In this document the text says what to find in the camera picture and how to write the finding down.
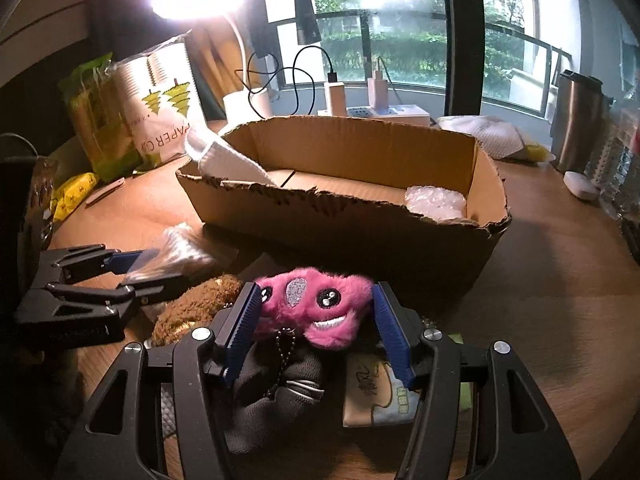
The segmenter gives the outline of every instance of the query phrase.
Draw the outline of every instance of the white cloth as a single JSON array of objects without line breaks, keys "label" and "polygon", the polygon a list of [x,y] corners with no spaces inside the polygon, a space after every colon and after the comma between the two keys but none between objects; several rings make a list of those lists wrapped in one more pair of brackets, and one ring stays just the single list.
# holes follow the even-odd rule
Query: white cloth
[{"label": "white cloth", "polygon": [[202,175],[275,186],[275,182],[259,164],[208,129],[192,126],[185,138],[184,148],[198,163]]},{"label": "white cloth", "polygon": [[451,116],[438,119],[443,130],[475,137],[491,158],[513,155],[525,147],[522,133],[513,124],[492,116]]}]

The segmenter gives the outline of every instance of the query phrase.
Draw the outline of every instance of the screw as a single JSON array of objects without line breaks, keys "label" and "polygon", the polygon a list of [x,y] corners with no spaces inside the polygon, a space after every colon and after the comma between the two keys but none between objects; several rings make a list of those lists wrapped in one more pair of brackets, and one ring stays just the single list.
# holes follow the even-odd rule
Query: screw
[{"label": "screw", "polygon": [[494,343],[494,350],[498,352],[498,354],[508,354],[511,351],[511,347],[509,346],[509,343],[496,341]]},{"label": "screw", "polygon": [[191,332],[191,337],[193,337],[196,341],[204,341],[210,335],[211,335],[211,330],[203,326]]},{"label": "screw", "polygon": [[429,341],[440,341],[442,339],[442,332],[437,328],[428,328],[422,335]]},{"label": "screw", "polygon": [[129,343],[124,347],[125,354],[137,354],[142,352],[142,345],[140,343]]}]

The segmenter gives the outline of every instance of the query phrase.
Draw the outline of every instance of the bubble wrap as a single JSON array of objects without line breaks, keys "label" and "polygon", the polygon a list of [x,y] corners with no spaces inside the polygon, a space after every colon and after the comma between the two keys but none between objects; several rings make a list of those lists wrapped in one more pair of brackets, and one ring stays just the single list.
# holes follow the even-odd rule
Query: bubble wrap
[{"label": "bubble wrap", "polygon": [[457,191],[433,186],[413,186],[404,194],[404,204],[412,213],[434,220],[466,218],[466,200]]}]

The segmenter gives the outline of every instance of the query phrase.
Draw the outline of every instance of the cardboard box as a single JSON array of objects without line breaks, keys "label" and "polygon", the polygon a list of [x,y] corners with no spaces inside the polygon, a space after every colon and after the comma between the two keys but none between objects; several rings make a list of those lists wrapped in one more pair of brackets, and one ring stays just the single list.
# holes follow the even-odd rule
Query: cardboard box
[{"label": "cardboard box", "polygon": [[[203,222],[322,257],[324,267],[458,296],[511,222],[498,171],[464,134],[383,121],[291,116],[225,136],[277,186],[200,176],[178,181]],[[467,217],[436,222],[404,207],[410,186],[462,193]]]}]

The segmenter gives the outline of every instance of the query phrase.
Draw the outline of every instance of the black clamp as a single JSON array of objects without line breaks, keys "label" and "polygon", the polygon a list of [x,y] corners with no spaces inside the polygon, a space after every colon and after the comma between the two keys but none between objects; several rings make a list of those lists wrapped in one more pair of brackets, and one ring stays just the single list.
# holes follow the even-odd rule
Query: black clamp
[{"label": "black clamp", "polygon": [[[260,314],[260,288],[247,283],[231,309],[179,343],[123,349],[90,399],[62,453],[54,480],[164,479],[161,382],[173,382],[186,480],[232,480],[216,420],[219,396],[240,372]],[[488,350],[425,327],[388,283],[374,286],[376,323],[394,374],[420,388],[398,480],[445,480],[456,436],[460,383],[474,384],[472,445],[464,480],[579,480],[553,412],[505,342]]]},{"label": "black clamp", "polygon": [[142,280],[116,289],[75,286],[94,276],[125,274],[142,251],[104,245],[43,251],[5,337],[38,349],[69,349],[120,341],[141,305],[174,300],[190,286],[181,274]]},{"label": "black clamp", "polygon": [[65,445],[54,480],[167,479],[160,384],[174,385],[185,478],[231,480],[231,460],[212,396],[224,396],[251,345],[262,301],[246,283],[231,308],[180,342],[127,344],[100,381]]},{"label": "black clamp", "polygon": [[446,480],[456,438],[460,383],[473,383],[472,438],[464,480],[578,480],[569,443],[510,345],[457,344],[403,308],[388,283],[374,286],[374,316],[394,374],[420,388],[398,480]]}]

